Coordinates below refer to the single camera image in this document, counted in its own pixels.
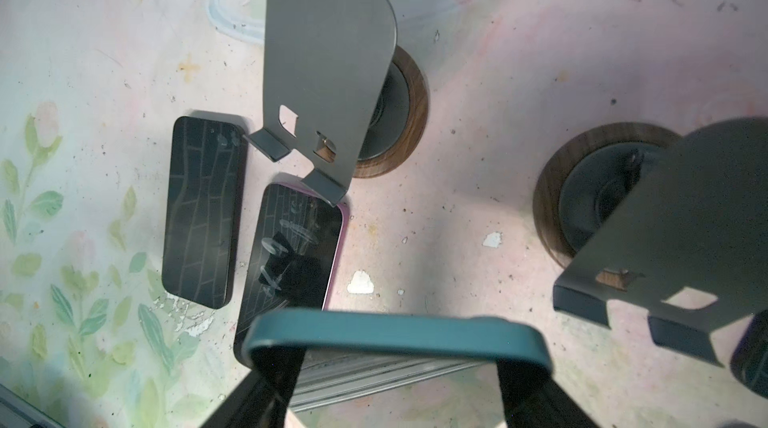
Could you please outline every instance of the peeling paint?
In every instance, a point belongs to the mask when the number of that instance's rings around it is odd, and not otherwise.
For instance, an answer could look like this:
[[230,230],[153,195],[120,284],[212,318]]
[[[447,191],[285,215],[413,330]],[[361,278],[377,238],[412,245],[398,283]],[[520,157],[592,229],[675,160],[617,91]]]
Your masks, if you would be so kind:
[[201,334],[205,333],[208,330],[208,328],[210,328],[210,325],[213,322],[214,322],[214,315],[210,315],[210,317],[203,319],[198,324],[193,325],[184,331],[186,331],[191,337],[197,338]]
[[371,294],[373,289],[371,277],[365,271],[355,271],[352,281],[346,285],[346,290],[351,294]]
[[482,245],[489,248],[498,248],[502,244],[502,234],[499,231],[494,231],[485,237]]

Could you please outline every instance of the stand cutout hole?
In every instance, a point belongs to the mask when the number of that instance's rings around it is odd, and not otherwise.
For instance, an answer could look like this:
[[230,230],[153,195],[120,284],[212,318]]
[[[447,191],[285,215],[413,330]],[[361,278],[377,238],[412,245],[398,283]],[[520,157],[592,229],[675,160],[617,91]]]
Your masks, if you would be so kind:
[[643,277],[641,273],[632,273],[627,269],[603,269],[594,279],[600,284],[619,291],[626,291],[636,279]]
[[700,289],[685,287],[663,302],[683,309],[702,309],[717,301],[717,296]]
[[281,104],[279,118],[283,129],[288,131],[291,136],[296,137],[296,120],[299,118],[299,115],[294,113],[288,106]]
[[316,133],[317,148],[315,148],[315,154],[320,156],[324,161],[332,163],[333,160],[336,159],[336,145],[319,131]]

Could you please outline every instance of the gray metal phone stand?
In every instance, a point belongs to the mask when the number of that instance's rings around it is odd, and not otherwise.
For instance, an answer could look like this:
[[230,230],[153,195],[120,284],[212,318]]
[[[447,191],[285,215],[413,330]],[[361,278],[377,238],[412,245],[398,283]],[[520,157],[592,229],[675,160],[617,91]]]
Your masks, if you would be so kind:
[[[710,334],[768,309],[767,257],[768,119],[726,121],[664,153],[555,281],[554,308],[608,327],[622,299],[648,309],[657,345],[719,365]],[[664,302],[684,287],[717,300]]]
[[[297,149],[314,165],[303,183],[337,204],[350,186],[396,36],[388,0],[266,0],[264,127],[249,135],[251,144],[272,161]],[[293,134],[280,123],[281,106],[297,115]]]

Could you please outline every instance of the phone screen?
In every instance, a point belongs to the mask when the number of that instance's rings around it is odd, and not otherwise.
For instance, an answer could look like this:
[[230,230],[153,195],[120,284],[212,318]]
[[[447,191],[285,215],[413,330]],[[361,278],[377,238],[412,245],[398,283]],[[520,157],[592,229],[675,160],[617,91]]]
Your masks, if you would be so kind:
[[232,298],[246,144],[231,123],[183,116],[170,146],[163,286],[221,308]]
[[282,184],[264,190],[235,332],[235,357],[254,318],[270,309],[321,309],[342,230],[339,207]]

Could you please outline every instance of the floral wallpaper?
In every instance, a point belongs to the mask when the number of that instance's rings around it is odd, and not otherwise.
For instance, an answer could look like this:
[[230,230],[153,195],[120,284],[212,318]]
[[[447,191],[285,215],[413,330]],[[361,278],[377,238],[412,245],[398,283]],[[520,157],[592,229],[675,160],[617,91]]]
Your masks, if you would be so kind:
[[[226,343],[210,346],[215,366],[211,356],[197,356],[208,369],[185,373],[213,311],[166,293],[159,262],[128,249],[142,216],[133,186],[117,206],[104,207],[114,216],[104,246],[74,225],[68,235],[52,233],[48,225],[67,206],[62,193],[44,187],[67,142],[56,105],[41,103],[22,129],[25,156],[3,159],[0,173],[0,383],[65,426],[199,425],[238,380],[222,385],[222,375],[244,373],[233,356],[221,356]],[[61,239],[52,257],[38,249]],[[96,250],[108,265],[94,266]]]

